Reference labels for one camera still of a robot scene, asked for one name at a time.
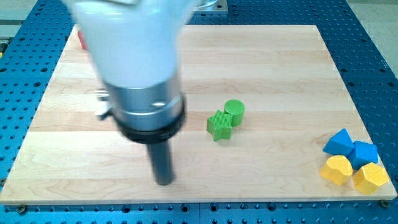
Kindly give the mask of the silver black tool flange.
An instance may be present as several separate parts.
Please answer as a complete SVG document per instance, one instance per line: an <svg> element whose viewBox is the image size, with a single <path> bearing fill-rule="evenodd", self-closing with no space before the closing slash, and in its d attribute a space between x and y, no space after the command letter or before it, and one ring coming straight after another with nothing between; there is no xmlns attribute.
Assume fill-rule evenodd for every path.
<svg viewBox="0 0 398 224"><path fill-rule="evenodd" d="M165 144L185 121L185 96L177 73L143 88L106 83L95 91L103 102L95 115L100 120L113 117L119 131L140 144Z"/></svg>

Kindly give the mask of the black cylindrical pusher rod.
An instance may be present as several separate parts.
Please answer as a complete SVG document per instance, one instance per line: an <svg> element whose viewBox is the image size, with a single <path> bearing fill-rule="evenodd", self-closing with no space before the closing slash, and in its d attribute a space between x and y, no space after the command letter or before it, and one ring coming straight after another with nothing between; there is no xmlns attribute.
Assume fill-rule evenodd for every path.
<svg viewBox="0 0 398 224"><path fill-rule="evenodd" d="M159 185L169 185L174 180L172 157L168 141L147 145L154 179Z"/></svg>

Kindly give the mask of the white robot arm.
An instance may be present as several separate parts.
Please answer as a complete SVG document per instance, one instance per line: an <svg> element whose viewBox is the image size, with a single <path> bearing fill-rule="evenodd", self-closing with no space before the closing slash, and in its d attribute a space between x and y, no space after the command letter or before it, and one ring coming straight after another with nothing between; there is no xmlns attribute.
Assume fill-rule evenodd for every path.
<svg viewBox="0 0 398 224"><path fill-rule="evenodd" d="M195 0L67 1L104 88L99 119L112 116L128 139L146 145L155 181L174 179L168 140L182 127L178 35Z"/></svg>

